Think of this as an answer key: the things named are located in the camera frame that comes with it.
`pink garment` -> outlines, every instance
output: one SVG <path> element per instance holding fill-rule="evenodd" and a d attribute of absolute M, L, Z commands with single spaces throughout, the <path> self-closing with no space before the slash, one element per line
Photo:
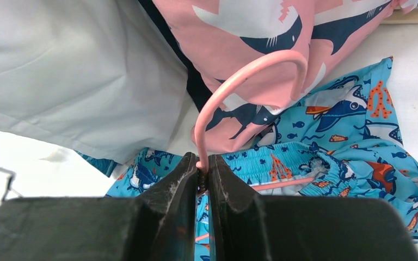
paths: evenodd
<path fill-rule="evenodd" d="M 225 99 L 206 133 L 208 150 L 220 153 L 240 149 L 305 96 L 394 8 L 407 13 L 418 6 L 418 0 L 153 2 L 212 92 L 246 64 L 274 51 L 292 49 L 308 61 L 298 97 L 290 99 L 297 68 L 282 63 L 247 79 Z"/>

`black fabric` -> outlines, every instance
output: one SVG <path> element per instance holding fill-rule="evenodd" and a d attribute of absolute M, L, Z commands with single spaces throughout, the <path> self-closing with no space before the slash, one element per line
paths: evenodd
<path fill-rule="evenodd" d="M 195 103 L 198 111 L 201 111 L 204 104 L 212 95 L 212 92 L 207 88 L 206 84 L 202 81 L 201 74 L 195 69 L 192 62 L 182 53 L 180 47 L 172 35 L 165 19 L 153 4 L 152 0 L 138 0 L 140 5 L 145 9 L 148 16 L 151 18 L 156 27 L 158 27 L 161 34 L 164 36 L 166 42 L 177 54 L 178 58 L 182 61 L 185 67 L 188 69 L 187 79 L 187 92 L 190 94 L 193 102 Z"/>

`white surface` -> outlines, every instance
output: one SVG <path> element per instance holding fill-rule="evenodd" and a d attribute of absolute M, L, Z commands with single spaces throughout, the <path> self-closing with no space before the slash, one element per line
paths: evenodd
<path fill-rule="evenodd" d="M 125 163 L 166 149 L 186 69 L 129 0 L 0 0 L 0 131 Z"/>
<path fill-rule="evenodd" d="M 390 55 L 395 57 L 390 94 L 405 147 L 418 160 L 418 25 L 379 27 L 327 80 Z M 189 130 L 198 112 L 189 98 L 186 107 L 194 110 L 183 114 L 173 134 L 170 150 L 176 154 L 195 152 Z M 17 172 L 13 188 L 23 196 L 102 196 L 113 183 L 73 151 L 5 133 L 0 133 L 0 167 Z M 4 187 L 0 173 L 0 198 Z"/>

